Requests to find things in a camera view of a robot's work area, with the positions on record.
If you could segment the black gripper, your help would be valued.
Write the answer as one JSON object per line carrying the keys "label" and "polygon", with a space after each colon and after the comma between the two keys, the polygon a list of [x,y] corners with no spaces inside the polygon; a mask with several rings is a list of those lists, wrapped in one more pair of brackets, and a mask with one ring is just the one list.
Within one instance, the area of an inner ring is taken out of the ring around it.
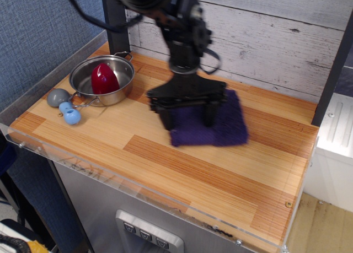
{"label": "black gripper", "polygon": [[157,111],[164,128],[168,131],[174,128],[170,109],[189,106],[204,107],[204,125],[214,124],[217,107],[226,101],[225,82],[207,79],[196,73],[177,74],[172,78],[147,92],[151,109]]}

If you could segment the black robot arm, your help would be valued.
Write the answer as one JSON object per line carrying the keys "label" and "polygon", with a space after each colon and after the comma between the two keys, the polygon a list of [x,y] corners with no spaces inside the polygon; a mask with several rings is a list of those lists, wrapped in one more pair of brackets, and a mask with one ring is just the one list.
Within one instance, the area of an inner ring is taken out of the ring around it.
{"label": "black robot arm", "polygon": [[151,110],[159,114],[166,130],[175,122],[172,110],[202,106],[204,125],[214,124],[219,106],[226,101],[225,82],[203,78],[197,74],[200,59],[210,50],[211,30],[202,17],[198,0],[117,0],[127,9],[153,19],[160,28],[170,52],[169,68],[173,77],[147,92]]}

